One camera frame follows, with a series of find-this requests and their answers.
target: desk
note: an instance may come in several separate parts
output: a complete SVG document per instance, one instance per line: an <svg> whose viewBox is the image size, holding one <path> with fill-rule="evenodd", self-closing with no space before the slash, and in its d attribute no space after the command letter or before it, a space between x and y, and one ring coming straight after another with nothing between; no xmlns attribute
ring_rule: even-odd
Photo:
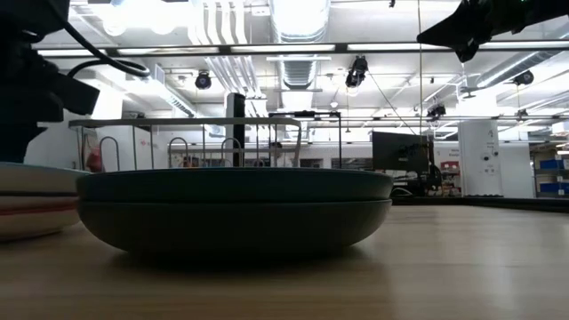
<svg viewBox="0 0 569 320"><path fill-rule="evenodd" d="M7 320L569 318L569 216L544 212L394 207L339 256L238 271L151 267L81 225L0 258Z"/></svg>

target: plate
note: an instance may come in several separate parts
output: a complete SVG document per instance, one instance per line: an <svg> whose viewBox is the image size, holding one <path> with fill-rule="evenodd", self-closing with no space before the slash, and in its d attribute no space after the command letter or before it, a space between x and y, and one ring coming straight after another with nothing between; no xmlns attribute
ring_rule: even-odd
<svg viewBox="0 0 569 320"><path fill-rule="evenodd" d="M76 180L89 172L0 163L0 196L76 196Z"/></svg>
<svg viewBox="0 0 569 320"><path fill-rule="evenodd" d="M93 174L84 201L125 203L321 203L389 199L393 180L375 172L309 168L196 168Z"/></svg>
<svg viewBox="0 0 569 320"><path fill-rule="evenodd" d="M384 221L391 200L310 204L80 202L100 240L127 252L186 258L328 252L355 244Z"/></svg>
<svg viewBox="0 0 569 320"><path fill-rule="evenodd" d="M77 222L79 215L69 206L4 211L0 212L0 241L48 235Z"/></svg>

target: shelving unit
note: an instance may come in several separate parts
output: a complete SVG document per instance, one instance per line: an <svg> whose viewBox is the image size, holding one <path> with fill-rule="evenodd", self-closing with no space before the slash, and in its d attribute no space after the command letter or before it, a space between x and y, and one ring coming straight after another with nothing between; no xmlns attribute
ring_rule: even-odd
<svg viewBox="0 0 569 320"><path fill-rule="evenodd" d="M552 169L536 169L538 162L533 160L533 178L535 181L535 195L536 197L555 197L555 198L569 198L569 194L566 194L563 188L563 183L569 180L569 169L566 169L563 165L564 158L560 155L555 155L557 168ZM541 191L541 184L544 182L540 181L540 178L552 178L551 183L557 183L557 192Z"/></svg>

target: computer monitor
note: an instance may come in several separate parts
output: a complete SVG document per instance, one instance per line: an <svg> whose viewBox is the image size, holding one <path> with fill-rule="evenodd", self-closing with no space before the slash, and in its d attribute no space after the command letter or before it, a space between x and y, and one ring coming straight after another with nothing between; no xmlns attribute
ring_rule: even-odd
<svg viewBox="0 0 569 320"><path fill-rule="evenodd" d="M421 174L429 170L429 140L426 136L374 132L373 169Z"/></svg>

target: security camera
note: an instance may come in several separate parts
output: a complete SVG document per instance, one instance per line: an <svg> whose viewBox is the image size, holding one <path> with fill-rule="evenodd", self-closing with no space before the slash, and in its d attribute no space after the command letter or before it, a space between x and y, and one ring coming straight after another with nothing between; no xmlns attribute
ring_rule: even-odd
<svg viewBox="0 0 569 320"><path fill-rule="evenodd" d="M212 79L210 78L210 72L207 70L202 70L196 78L196 88L199 90L207 90L212 87Z"/></svg>
<svg viewBox="0 0 569 320"><path fill-rule="evenodd" d="M519 85L522 85L522 84L524 84L524 85L529 85L529 84L532 84L532 82L533 82L534 79L535 79L535 77L533 76L532 71L527 70L527 71L525 71L523 74L521 74L521 75L519 75L519 76L516 76L516 77L512 80L512 82L513 82L515 85L518 85L518 86L519 86Z"/></svg>
<svg viewBox="0 0 569 320"><path fill-rule="evenodd" d="M365 80L367 70L367 60L365 56L357 57L346 77L346 86L348 88L357 88Z"/></svg>

